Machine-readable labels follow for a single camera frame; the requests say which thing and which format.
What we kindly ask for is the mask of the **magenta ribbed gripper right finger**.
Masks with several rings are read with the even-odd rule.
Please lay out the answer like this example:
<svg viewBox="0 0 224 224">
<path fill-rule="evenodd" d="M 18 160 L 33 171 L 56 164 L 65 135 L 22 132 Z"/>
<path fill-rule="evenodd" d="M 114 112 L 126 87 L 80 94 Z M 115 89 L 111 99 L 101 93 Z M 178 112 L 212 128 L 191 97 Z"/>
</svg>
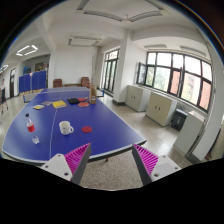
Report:
<svg viewBox="0 0 224 224">
<path fill-rule="evenodd" d="M 142 146 L 134 144 L 132 154 L 143 185 L 150 184 L 180 170 L 180 167 L 168 156 L 158 156 Z"/>
</svg>

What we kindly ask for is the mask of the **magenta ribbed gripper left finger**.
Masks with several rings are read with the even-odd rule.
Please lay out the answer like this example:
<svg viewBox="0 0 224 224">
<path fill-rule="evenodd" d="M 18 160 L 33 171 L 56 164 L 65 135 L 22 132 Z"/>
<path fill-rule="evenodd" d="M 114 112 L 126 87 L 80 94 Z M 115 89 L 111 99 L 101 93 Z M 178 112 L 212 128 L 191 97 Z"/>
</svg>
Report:
<svg viewBox="0 0 224 224">
<path fill-rule="evenodd" d="M 42 169 L 79 185 L 91 155 L 91 144 L 87 143 L 67 154 L 56 154 Z"/>
</svg>

